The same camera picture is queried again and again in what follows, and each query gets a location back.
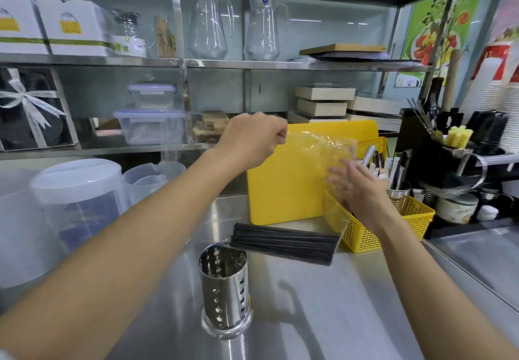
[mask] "gift box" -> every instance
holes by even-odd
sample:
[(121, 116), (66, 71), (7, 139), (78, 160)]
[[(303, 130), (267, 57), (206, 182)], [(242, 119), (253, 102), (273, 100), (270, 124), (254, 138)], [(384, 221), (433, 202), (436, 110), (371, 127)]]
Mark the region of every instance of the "gift box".
[(54, 69), (0, 68), (0, 151), (77, 143)]

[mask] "paper box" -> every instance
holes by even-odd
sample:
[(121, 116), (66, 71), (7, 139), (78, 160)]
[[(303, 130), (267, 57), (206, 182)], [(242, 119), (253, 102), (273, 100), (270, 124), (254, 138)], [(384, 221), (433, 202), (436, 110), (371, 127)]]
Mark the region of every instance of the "paper box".
[(76, 143), (77, 134), (55, 70), (0, 68), (0, 151)]
[(36, 0), (53, 54), (113, 54), (111, 15), (85, 0)]
[(49, 54), (34, 0), (0, 0), (0, 53)]

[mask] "container lid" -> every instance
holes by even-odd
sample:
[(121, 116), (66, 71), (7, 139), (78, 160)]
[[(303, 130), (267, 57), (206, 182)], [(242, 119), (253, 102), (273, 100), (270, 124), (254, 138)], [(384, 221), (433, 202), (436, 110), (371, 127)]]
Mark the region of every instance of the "container lid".
[(43, 170), (30, 183), (41, 204), (69, 204), (121, 187), (121, 166), (106, 159), (81, 159)]
[(135, 109), (126, 108), (114, 111), (115, 118), (135, 118), (135, 119), (168, 119), (168, 118), (184, 118), (185, 111), (183, 110), (171, 110), (171, 109)]
[(462, 193), (459, 195), (452, 196), (447, 200), (456, 204), (461, 204), (463, 206), (474, 206), (479, 202), (479, 199), (472, 193)]
[(128, 85), (128, 92), (131, 94), (132, 92), (140, 92), (144, 95), (150, 94), (164, 94), (165, 92), (172, 92), (174, 94), (177, 93), (177, 86), (170, 84), (160, 84), (160, 83), (152, 83), (152, 82), (140, 82), (136, 84)]

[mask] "canister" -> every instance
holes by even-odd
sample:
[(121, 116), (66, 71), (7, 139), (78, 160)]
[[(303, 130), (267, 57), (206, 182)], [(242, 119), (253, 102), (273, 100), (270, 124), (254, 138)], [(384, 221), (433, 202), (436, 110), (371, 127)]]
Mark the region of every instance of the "canister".
[(471, 193), (454, 195), (449, 199), (438, 198), (436, 213), (451, 224), (468, 224), (476, 211), (478, 201)]

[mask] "countertop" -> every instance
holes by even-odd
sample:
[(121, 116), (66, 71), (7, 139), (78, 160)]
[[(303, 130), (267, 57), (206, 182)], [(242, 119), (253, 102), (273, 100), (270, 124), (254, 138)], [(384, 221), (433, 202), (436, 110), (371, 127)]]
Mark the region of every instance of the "countertop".
[[(254, 320), (240, 337), (217, 341), (202, 330), (198, 256), (247, 222), (247, 196), (217, 199), (184, 253), (108, 359), (335, 360), (423, 358), (381, 251), (341, 247), (330, 267), (249, 253)], [(323, 218), (284, 227), (328, 231)], [(519, 345), (519, 314), (425, 244), (490, 319)]]

